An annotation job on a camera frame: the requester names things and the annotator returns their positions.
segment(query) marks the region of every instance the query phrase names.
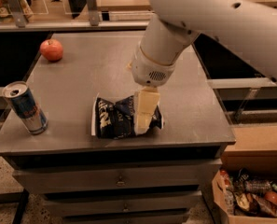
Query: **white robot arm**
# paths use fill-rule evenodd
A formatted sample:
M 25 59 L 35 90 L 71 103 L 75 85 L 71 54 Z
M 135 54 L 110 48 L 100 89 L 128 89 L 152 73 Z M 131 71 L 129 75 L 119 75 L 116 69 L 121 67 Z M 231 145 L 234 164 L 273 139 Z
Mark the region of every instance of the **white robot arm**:
M 198 34 L 210 36 L 277 83 L 277 9 L 246 0 L 149 1 L 156 15 L 132 58 L 134 80 L 148 92 L 156 94 L 156 87 L 166 83 L 176 59 Z M 151 102 L 139 94 L 135 94 L 138 117 L 156 102 L 146 105 Z M 146 126 L 135 131 L 144 133 Z

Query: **floor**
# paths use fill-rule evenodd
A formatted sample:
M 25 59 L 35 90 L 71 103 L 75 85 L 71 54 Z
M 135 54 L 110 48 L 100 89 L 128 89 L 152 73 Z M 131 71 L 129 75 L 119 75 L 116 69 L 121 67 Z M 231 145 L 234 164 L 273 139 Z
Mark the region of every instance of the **floor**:
M 20 192 L 22 186 L 12 177 L 13 169 L 6 161 L 0 158 L 0 194 L 9 192 Z M 201 200 L 194 208 L 190 209 L 189 219 L 186 224 L 214 224 L 210 210 L 217 217 L 211 187 L 205 191 L 206 202 Z M 11 224 L 16 213 L 17 203 L 0 204 L 0 224 Z M 59 217 L 52 217 L 48 210 L 42 206 L 41 198 L 37 195 L 30 194 L 21 224 L 60 224 Z

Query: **red apple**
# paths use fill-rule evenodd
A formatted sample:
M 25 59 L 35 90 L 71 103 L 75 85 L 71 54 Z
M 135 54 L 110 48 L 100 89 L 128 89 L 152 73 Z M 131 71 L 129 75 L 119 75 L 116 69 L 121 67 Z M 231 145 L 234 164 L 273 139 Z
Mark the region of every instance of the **red apple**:
M 267 199 L 268 201 L 277 204 L 277 192 L 269 190 L 266 192 L 265 199 Z
M 59 61 L 63 55 L 62 43 L 53 38 L 47 39 L 41 43 L 39 51 L 48 61 Z

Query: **table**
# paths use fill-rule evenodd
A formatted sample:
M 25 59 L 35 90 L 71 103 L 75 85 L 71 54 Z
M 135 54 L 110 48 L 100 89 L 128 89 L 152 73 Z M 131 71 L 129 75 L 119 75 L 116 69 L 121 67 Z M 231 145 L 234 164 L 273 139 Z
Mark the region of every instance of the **table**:
M 96 0 L 96 4 L 101 14 L 110 12 L 110 21 L 118 16 L 126 16 L 127 19 L 132 16 L 131 20 L 149 20 L 151 14 L 149 0 Z M 31 9 L 34 15 L 29 21 L 34 23 L 89 20 L 86 0 L 34 0 Z
M 140 88 L 127 68 L 144 31 L 63 33 L 63 58 L 40 57 L 27 83 L 48 117 L 30 135 L 13 113 L 0 156 L 23 187 L 66 223 L 182 223 L 235 142 L 192 47 L 159 88 L 163 130 L 111 140 L 90 135 L 94 99 L 117 101 Z

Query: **drawer front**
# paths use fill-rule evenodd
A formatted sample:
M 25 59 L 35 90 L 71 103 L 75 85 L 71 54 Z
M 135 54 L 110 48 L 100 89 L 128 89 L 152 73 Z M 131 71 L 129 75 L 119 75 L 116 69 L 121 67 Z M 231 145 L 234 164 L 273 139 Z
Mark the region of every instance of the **drawer front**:
M 190 209 L 201 198 L 200 191 L 116 196 L 102 199 L 44 201 L 53 216 L 70 217 L 95 214 L 132 213 L 168 209 Z
M 137 166 L 117 169 L 57 167 L 14 171 L 14 178 L 30 193 L 56 193 L 97 189 L 199 185 L 211 182 L 221 160 L 190 161 L 185 165 Z
M 124 216 L 106 216 L 106 217 L 71 217 L 64 218 L 63 224 L 181 224 L 187 219 L 187 213 L 184 211 L 124 215 Z

